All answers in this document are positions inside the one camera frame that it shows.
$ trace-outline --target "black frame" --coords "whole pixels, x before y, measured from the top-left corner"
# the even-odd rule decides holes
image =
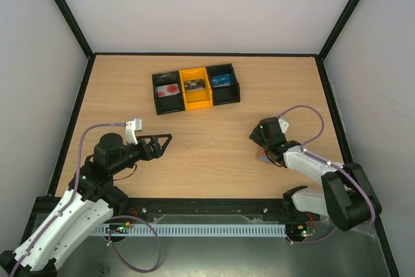
[[[329,107],[331,118],[333,120],[333,124],[335,127],[335,133],[337,135],[338,144],[340,147],[340,151],[342,153],[343,160],[346,163],[353,161],[350,148],[349,148],[349,145],[346,139],[346,135],[344,133],[342,120],[337,110],[337,104],[336,104],[336,101],[333,95],[333,90],[331,89],[331,85],[330,85],[330,82],[327,76],[327,71],[324,67],[324,59],[330,52],[331,48],[334,46],[338,36],[342,32],[342,29],[348,22],[350,16],[353,14],[353,11],[355,10],[356,6],[359,4],[359,1],[360,0],[349,0],[347,2],[346,6],[344,7],[344,10],[342,11],[339,19],[337,20],[335,26],[333,27],[333,30],[331,31],[329,37],[327,38],[319,54],[295,54],[295,53],[290,54],[290,53],[111,53],[111,52],[94,53],[89,47],[89,44],[86,41],[66,1],[55,0],[56,5],[60,9],[62,15],[65,17],[67,24],[72,30],[82,50],[84,51],[88,59],[88,63],[85,69],[82,83],[80,85],[80,89],[79,89],[78,96],[75,102],[75,106],[73,108],[71,118],[69,120],[67,131],[65,133],[65,137],[62,143],[62,148],[59,153],[58,161],[56,163],[56,167],[52,175],[52,179],[49,185],[47,196],[38,197],[36,199],[32,213],[27,223],[27,227],[23,234],[22,241],[26,240],[26,238],[28,238],[28,236],[32,232],[37,215],[39,213],[50,213],[59,200],[59,198],[55,197],[54,195],[56,193],[56,188],[59,182],[62,168],[64,166],[69,144],[71,142],[73,131],[75,129],[75,124],[77,122],[79,111],[82,105],[82,100],[86,92],[89,76],[91,75],[95,57],[97,55],[313,57],[316,61],[320,79],[322,81],[322,86],[323,86],[324,93],[326,96],[327,105]],[[170,207],[169,211],[174,211],[174,210],[183,211],[180,209],[180,206],[182,206],[184,202],[189,202],[189,201],[196,202],[196,204],[202,205],[204,207],[208,207],[208,210],[215,210],[215,211],[217,211],[215,208],[217,207],[217,204],[223,204],[225,202],[226,207],[229,207],[229,209],[226,210],[227,213],[229,213],[229,211],[231,210],[237,210],[238,209],[237,207],[240,207],[242,204],[242,205],[251,207],[249,211],[251,211],[252,213],[263,214],[265,218],[267,218],[267,216],[263,210],[264,207],[270,206],[270,205],[279,206],[281,204],[281,199],[246,199],[246,200],[240,200],[240,199],[208,199],[208,200],[206,199],[131,199],[131,200],[132,202],[139,203],[139,204],[148,204],[149,202],[153,202],[159,205],[164,205],[166,207]],[[383,228],[380,217],[376,218],[374,226],[375,226],[377,235],[380,238],[381,247],[383,250],[383,254],[385,255],[385,260],[388,266],[389,273],[393,277],[399,276],[399,273],[397,271],[397,267],[396,267],[392,252],[390,250],[388,239],[386,238],[385,230]]]

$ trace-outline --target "blue package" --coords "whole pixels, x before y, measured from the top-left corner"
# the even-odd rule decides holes
[[[217,75],[212,77],[213,87],[230,86],[231,76],[229,74]]]

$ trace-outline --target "gray wall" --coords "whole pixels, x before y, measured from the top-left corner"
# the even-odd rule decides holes
[[[93,51],[318,53],[347,0],[67,0]]]
[[[383,205],[402,276],[415,231],[414,0],[362,0],[326,59],[354,158]]]
[[[46,194],[85,65],[53,0],[0,0],[0,252]]]

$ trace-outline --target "wooden table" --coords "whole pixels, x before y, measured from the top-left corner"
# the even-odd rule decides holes
[[[151,74],[232,63],[241,86],[241,102],[157,115]],[[249,135],[258,121],[308,104],[324,116],[326,129],[309,149],[342,161],[314,58],[253,56],[105,56],[96,57],[56,196],[75,172],[81,133],[97,123],[143,118],[142,135],[171,133],[164,156],[139,162],[135,175],[115,182],[129,197],[280,198],[299,185],[319,187],[305,175],[256,159]],[[320,130],[311,111],[286,115],[287,139],[303,142]],[[82,163],[107,132],[124,137],[123,128],[98,128],[86,137]],[[117,178],[131,173],[131,169]]]

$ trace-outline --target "black plastic container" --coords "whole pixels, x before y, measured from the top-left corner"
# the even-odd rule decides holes
[[[217,66],[206,66],[209,83],[212,88],[213,105],[222,105],[228,103],[237,103],[241,101],[241,94],[239,93],[239,83],[233,71],[232,64],[223,64]],[[231,84],[229,86],[213,87],[212,77],[217,75],[229,74],[231,77]]]
[[[182,83],[180,82],[178,71],[154,74],[152,75],[152,80],[154,103],[156,105],[156,111],[158,115],[185,110]],[[177,84],[180,93],[176,95],[170,95],[168,97],[158,97],[157,87],[167,86],[169,84]]]

